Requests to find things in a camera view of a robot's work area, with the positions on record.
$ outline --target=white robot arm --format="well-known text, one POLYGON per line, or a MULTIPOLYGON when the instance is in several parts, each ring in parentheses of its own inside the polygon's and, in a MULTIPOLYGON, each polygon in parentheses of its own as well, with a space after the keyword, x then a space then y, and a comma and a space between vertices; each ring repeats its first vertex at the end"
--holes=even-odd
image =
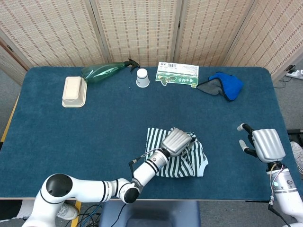
POLYGON ((303 227, 303 202, 288 168, 281 163, 285 152, 277 131, 275 129, 253 130, 247 124, 241 124, 237 129, 248 132, 248 139, 255 148, 255 150, 250 149, 243 140, 240 140, 243 151, 258 157, 261 162, 267 163, 267 175, 269 175, 272 191, 268 209, 279 216, 279 213, 273 209, 275 195, 283 213, 298 221, 286 226, 303 227))
POLYGON ((79 180, 65 174, 48 177, 38 195, 29 219, 23 227, 55 227, 55 218, 66 199, 80 202, 106 202, 112 196, 124 203, 136 201, 143 187, 167 164, 169 157, 178 156, 192 138, 175 128, 162 142, 161 148, 142 163, 135 171, 131 182, 120 178, 114 181, 79 180))

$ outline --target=shoe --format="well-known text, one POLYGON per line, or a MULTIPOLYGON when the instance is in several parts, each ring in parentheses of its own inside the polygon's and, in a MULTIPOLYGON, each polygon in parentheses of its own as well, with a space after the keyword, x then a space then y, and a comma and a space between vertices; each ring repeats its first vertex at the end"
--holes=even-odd
POLYGON ((296 142, 290 142, 294 154, 295 162, 298 166, 299 172, 303 175, 303 149, 296 142))
POLYGON ((73 220, 78 216, 78 210, 67 203, 62 204, 57 217, 62 218, 64 220, 73 220))

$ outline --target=blue felt tablecloth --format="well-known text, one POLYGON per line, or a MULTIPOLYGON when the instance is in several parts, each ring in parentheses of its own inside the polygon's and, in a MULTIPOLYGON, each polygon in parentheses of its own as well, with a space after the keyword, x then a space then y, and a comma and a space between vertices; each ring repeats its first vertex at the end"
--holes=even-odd
POLYGON ((267 200, 267 165, 244 154, 239 139, 248 123, 255 129, 275 128, 299 191, 302 183, 266 69, 201 67, 199 82, 217 71, 244 83, 239 97, 228 102, 187 85, 155 81, 156 67, 147 67, 150 85, 136 85, 136 71, 123 69, 97 84, 88 84, 81 108, 62 107, 67 76, 81 68, 38 67, 25 76, 18 105, 0 152, 0 197, 35 197, 45 178, 65 173, 79 179, 131 179, 128 162, 144 153, 148 127, 194 131, 209 165, 204 177, 154 177, 140 199, 267 200))

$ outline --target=plastic container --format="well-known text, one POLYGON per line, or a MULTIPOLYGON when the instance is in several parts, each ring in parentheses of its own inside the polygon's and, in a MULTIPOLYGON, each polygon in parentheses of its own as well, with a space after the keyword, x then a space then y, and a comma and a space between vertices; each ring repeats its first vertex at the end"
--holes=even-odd
POLYGON ((87 83, 82 77, 67 77, 62 95, 64 107, 82 107, 86 101, 87 83))

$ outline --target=striped cloth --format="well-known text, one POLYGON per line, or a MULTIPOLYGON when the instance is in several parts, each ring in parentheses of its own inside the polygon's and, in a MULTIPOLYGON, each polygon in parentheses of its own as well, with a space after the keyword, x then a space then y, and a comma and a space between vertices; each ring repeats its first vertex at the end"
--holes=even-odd
MULTIPOLYGON (((170 132, 163 129, 148 128, 146 139, 146 151, 159 148, 161 142, 170 132)), ((208 165, 208 160, 203 153, 202 144, 196 138, 193 132, 187 132, 195 141, 191 142, 177 157, 170 157, 168 163, 157 173, 157 176, 163 177, 185 177, 185 176, 203 176, 204 169, 208 165)), ((148 159, 153 152, 145 156, 148 159)))

